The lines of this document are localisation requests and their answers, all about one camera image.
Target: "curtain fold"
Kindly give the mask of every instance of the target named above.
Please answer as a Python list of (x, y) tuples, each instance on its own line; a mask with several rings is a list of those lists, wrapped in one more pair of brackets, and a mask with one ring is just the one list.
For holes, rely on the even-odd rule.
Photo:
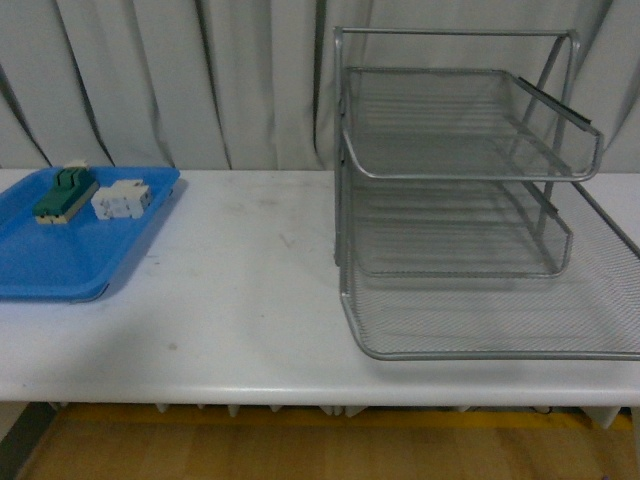
[[(32, 138), (52, 165), (76, 158), (111, 165), (92, 129), (53, 0), (0, 2), (0, 65)], [(1, 148), (0, 164), (17, 163)]]
[[(332, 29), (353, 25), (577, 29), (572, 106), (607, 137), (602, 171), (640, 172), (638, 18), (637, 0), (0, 2), (0, 165), (332, 168)], [(535, 80), (548, 48), (413, 39), (398, 49), (373, 38), (346, 54), (490, 61)]]
[(136, 0), (134, 6), (173, 164), (229, 168), (195, 3)]
[[(99, 135), (117, 166), (165, 164), (157, 106), (133, 5), (58, 0)], [(94, 164), (94, 159), (86, 159)]]
[(616, 0), (579, 72), (573, 107), (605, 135), (603, 171), (640, 172), (640, 2)]

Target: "plastic tray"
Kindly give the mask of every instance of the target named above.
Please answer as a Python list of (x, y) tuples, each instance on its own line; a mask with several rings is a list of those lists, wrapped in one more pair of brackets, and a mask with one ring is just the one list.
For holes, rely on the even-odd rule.
[(90, 202), (66, 225), (40, 225), (31, 214), (59, 168), (40, 170), (0, 195), (0, 298), (89, 300), (99, 296), (172, 191), (173, 168), (97, 167), (101, 186), (142, 178), (153, 201), (137, 219), (98, 220)]

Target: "table surface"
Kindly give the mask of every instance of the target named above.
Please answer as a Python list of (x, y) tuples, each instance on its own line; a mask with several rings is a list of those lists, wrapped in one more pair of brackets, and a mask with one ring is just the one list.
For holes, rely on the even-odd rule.
[[(587, 187), (640, 241), (640, 175)], [(185, 171), (160, 212), (101, 298), (0, 303), (0, 401), (640, 405), (640, 362), (367, 357), (339, 300), (331, 172)]]

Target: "stacked tray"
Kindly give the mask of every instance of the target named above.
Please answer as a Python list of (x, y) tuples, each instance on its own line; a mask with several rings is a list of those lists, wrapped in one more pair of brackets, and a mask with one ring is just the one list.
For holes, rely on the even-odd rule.
[(350, 32), (402, 32), (336, 32), (336, 262), (362, 350), (639, 359), (638, 250), (576, 183), (597, 172), (602, 135), (538, 88), (562, 42), (534, 86), (493, 69), (344, 67)]

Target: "metal wire tray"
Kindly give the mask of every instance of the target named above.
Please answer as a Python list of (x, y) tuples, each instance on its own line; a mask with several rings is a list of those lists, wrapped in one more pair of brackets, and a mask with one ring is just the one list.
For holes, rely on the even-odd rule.
[(533, 184), (355, 171), (346, 188), (352, 258), (366, 275), (547, 277), (569, 261), (571, 231)]
[(345, 236), (341, 297), (353, 335), (382, 360), (640, 359), (640, 254), (579, 185), (554, 187), (574, 232), (549, 279), (368, 275)]
[(599, 167), (600, 132), (507, 72), (347, 72), (348, 141), (369, 177), (581, 181)]
[[(534, 86), (494, 69), (345, 66), (343, 34), (555, 41)], [(558, 102), (543, 89), (566, 39)], [(365, 353), (640, 360), (639, 250), (575, 183), (603, 144), (565, 106), (578, 46), (571, 31), (336, 27), (336, 263)]]

